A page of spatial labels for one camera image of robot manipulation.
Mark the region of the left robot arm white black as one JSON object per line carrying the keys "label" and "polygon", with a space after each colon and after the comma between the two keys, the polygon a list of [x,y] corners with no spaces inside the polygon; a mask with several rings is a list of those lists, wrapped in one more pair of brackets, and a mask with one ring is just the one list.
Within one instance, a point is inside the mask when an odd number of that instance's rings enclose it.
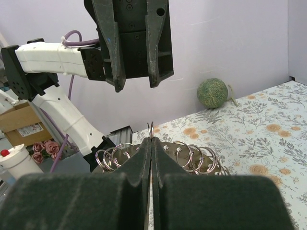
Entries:
{"label": "left robot arm white black", "polygon": [[39,38],[1,53],[13,92],[47,112],[93,170],[95,154],[113,143],[71,103],[58,74],[105,81],[120,92],[127,79],[141,77],[155,88],[174,74],[174,67],[168,1],[86,0],[84,7],[97,26],[97,39],[46,43]]}

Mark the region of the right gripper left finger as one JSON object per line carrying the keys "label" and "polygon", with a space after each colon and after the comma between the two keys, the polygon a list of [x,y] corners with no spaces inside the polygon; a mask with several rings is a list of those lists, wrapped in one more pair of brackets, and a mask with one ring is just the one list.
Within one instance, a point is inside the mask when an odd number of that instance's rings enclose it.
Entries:
{"label": "right gripper left finger", "polygon": [[151,140],[110,173],[28,174],[0,208],[3,230],[144,230]]}

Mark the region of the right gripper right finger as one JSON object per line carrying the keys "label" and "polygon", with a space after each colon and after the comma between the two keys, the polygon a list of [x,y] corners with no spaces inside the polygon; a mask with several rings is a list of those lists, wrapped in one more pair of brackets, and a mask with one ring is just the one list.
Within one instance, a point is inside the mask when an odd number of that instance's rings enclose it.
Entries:
{"label": "right gripper right finger", "polygon": [[188,174],[152,139],[156,230],[292,230],[281,193],[264,176]]}

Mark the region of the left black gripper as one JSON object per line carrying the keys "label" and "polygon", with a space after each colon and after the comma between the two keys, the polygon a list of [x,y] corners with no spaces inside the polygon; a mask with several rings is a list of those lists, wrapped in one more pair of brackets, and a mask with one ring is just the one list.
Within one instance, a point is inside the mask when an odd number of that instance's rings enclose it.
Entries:
{"label": "left black gripper", "polygon": [[98,41],[84,48],[88,79],[113,81],[120,92],[127,79],[148,77],[150,87],[174,75],[167,0],[85,0]]}

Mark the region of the metal disc keyring holder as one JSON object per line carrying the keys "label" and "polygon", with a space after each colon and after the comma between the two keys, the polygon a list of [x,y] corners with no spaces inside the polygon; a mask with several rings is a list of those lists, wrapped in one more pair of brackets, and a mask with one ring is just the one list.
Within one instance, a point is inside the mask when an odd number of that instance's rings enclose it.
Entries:
{"label": "metal disc keyring holder", "polygon": [[[98,166],[92,174],[107,174],[119,169],[140,151],[141,142],[154,136],[153,124],[148,126],[149,134],[138,135],[137,141],[119,142],[115,147],[99,150],[95,154]],[[182,140],[160,138],[153,148],[152,174],[162,177],[164,174],[187,173],[197,176],[229,176],[227,167],[223,166],[218,154],[207,146],[197,146]]]}

